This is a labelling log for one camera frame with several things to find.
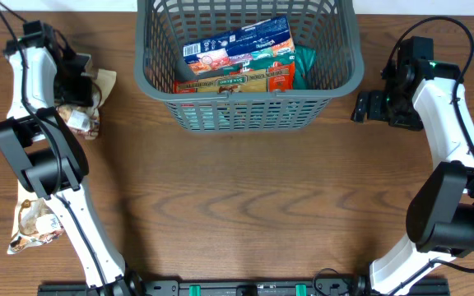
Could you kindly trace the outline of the green Nescafe coffee bag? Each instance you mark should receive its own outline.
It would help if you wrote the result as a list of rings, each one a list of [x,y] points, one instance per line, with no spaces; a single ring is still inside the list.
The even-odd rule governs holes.
[[[294,53],[285,53],[277,57],[262,58],[259,60],[251,60],[240,64],[235,64],[223,69],[223,75],[234,75],[235,73],[256,71],[271,67],[285,66],[293,63],[295,65],[295,74],[293,80],[294,90],[306,90],[308,84],[306,75],[309,74],[316,60],[316,52],[314,49],[307,48],[302,45],[295,46]]]

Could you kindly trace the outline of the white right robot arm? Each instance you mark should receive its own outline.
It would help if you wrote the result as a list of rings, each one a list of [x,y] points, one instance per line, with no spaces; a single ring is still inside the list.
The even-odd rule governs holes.
[[[433,172],[407,210],[406,234],[369,266],[369,287],[406,295],[443,262],[474,252],[474,125],[458,65],[437,62],[434,42],[413,36],[384,68],[384,90],[359,93],[351,119],[424,131]]]

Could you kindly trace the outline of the beige cookie bag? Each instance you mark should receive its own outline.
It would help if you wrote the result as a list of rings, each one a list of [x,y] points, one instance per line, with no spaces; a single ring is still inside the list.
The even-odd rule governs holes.
[[[86,140],[94,140],[100,133],[100,108],[108,99],[117,78],[117,72],[94,68],[90,54],[77,55],[77,69],[81,78],[91,83],[91,105],[57,104],[57,111],[68,128]]]

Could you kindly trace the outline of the Kleenex tissue multipack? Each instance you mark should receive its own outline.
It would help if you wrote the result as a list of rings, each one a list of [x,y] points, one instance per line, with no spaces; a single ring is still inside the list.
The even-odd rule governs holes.
[[[226,31],[183,46],[184,61],[195,75],[294,52],[295,44],[285,16]]]

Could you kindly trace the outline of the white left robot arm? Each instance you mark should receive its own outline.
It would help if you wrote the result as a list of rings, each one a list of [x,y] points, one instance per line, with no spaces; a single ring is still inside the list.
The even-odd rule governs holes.
[[[14,91],[0,122],[0,151],[22,187],[34,193],[65,229],[86,277],[83,295],[143,295],[142,279],[107,236],[95,212],[84,150],[58,113],[64,105],[93,106],[91,56],[75,53],[42,21],[27,21],[22,38],[7,41]]]

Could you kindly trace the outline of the red San Remo spaghetti pack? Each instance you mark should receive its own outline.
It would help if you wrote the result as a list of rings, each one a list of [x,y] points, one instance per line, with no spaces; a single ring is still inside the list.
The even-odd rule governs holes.
[[[227,76],[216,76],[198,81],[174,83],[175,94],[185,93],[248,93],[292,90],[295,64],[280,65],[256,71],[236,72]]]

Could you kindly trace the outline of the beige snack bag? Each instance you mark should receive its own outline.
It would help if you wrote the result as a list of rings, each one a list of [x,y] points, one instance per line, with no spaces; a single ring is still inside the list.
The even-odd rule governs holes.
[[[26,191],[20,183],[17,188],[11,241],[7,248],[9,255],[51,243],[64,234],[63,225],[43,198]]]

